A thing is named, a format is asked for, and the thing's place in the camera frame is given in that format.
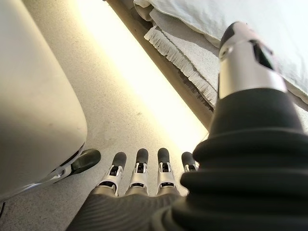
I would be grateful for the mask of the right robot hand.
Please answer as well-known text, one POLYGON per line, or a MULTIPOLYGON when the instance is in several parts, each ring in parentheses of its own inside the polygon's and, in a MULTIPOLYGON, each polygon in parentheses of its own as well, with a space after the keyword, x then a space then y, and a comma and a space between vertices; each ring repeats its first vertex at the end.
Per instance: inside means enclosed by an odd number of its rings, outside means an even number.
POLYGON ((149 197, 137 180, 116 196, 126 157, 96 186, 70 231, 305 231, 308 228, 308 137, 273 53, 242 22, 224 32, 218 100, 208 138, 184 153, 178 194, 167 150, 162 180, 149 197))

